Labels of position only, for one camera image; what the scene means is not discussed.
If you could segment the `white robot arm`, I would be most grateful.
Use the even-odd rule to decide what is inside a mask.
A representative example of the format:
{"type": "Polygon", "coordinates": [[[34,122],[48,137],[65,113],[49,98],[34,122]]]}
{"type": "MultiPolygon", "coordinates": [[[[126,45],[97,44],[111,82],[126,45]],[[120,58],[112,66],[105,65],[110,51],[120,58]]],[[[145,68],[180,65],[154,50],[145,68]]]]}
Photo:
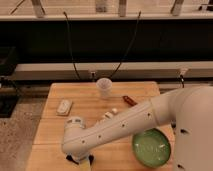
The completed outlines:
{"type": "Polygon", "coordinates": [[[213,86],[166,92],[89,128],[72,116],[61,149],[83,159],[102,144],[171,123],[176,125],[172,171],[213,171],[213,86]]]}

